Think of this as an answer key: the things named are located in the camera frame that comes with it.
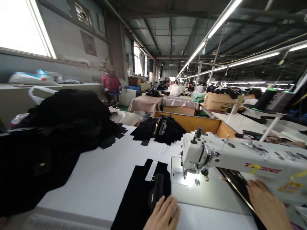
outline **industrial sewing machine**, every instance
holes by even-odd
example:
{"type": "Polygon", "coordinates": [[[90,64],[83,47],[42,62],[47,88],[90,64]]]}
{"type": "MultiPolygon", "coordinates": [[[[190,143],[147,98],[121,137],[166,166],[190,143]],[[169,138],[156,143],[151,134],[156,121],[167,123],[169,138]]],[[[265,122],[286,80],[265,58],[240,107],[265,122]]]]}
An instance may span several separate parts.
{"type": "Polygon", "coordinates": [[[235,207],[236,203],[230,201],[236,198],[231,196],[233,192],[226,182],[221,181],[229,178],[220,179],[221,174],[215,168],[220,167],[239,171],[245,180],[264,182],[282,202],[294,206],[307,204],[305,149],[222,139],[198,129],[184,136],[180,157],[181,169],[179,158],[172,160],[172,193],[179,202],[246,214],[242,205],[235,207]]]}

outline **stool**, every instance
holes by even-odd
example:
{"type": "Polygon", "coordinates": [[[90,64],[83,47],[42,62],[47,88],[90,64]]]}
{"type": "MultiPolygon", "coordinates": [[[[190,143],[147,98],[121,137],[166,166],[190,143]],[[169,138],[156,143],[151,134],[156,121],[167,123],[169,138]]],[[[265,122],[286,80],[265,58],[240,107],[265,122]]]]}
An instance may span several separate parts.
{"type": "Polygon", "coordinates": [[[120,93],[110,93],[110,95],[115,96],[115,104],[116,104],[115,109],[119,109],[119,107],[118,107],[118,103],[117,103],[117,96],[119,96],[119,95],[120,95],[120,93]]]}

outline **white paper tag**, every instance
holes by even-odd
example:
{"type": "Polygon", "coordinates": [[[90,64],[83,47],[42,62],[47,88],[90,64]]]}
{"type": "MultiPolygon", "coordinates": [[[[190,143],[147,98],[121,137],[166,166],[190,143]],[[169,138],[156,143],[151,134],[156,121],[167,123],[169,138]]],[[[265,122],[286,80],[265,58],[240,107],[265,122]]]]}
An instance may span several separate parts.
{"type": "Polygon", "coordinates": [[[160,156],[163,156],[164,153],[165,153],[165,150],[166,150],[166,147],[167,147],[167,144],[162,144],[161,148],[160,148],[160,152],[159,152],[159,155],[160,156]]]}
{"type": "Polygon", "coordinates": [[[158,162],[157,162],[157,161],[153,161],[153,162],[151,163],[150,169],[149,169],[149,171],[148,171],[148,173],[147,173],[147,176],[146,176],[146,178],[145,178],[146,181],[151,181],[151,180],[152,180],[152,178],[153,178],[153,176],[154,176],[154,172],[156,171],[157,165],[158,165],[158,162]]]}

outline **sewing machine brand text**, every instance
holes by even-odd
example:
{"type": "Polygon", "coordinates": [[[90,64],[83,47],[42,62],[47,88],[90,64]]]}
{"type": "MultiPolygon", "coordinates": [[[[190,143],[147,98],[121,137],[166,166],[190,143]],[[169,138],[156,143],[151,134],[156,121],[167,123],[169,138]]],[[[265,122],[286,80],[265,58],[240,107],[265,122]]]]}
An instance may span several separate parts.
{"type": "MultiPolygon", "coordinates": [[[[249,167],[251,164],[249,163],[245,163],[245,167],[249,167]]],[[[261,167],[261,169],[259,170],[264,170],[264,171],[267,171],[267,172],[272,172],[272,173],[279,173],[281,172],[282,170],[280,169],[271,169],[271,168],[267,168],[267,167],[261,167]]]]}

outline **yellow sticker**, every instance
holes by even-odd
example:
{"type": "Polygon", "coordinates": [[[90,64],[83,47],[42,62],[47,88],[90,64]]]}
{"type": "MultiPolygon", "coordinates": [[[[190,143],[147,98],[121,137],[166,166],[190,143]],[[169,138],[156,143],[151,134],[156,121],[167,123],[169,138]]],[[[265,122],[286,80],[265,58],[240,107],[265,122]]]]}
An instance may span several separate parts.
{"type": "Polygon", "coordinates": [[[254,175],[258,169],[261,169],[261,167],[257,164],[249,165],[249,167],[254,168],[254,170],[250,173],[251,175],[254,175]]]}
{"type": "Polygon", "coordinates": [[[285,185],[283,185],[281,188],[279,188],[278,191],[283,192],[283,193],[293,194],[299,188],[302,188],[302,187],[303,187],[302,184],[290,181],[290,182],[287,182],[285,185]]]}
{"type": "Polygon", "coordinates": [[[303,172],[299,172],[293,176],[291,176],[291,180],[294,180],[295,177],[302,177],[302,176],[306,176],[307,175],[307,170],[303,171],[303,172]]]}

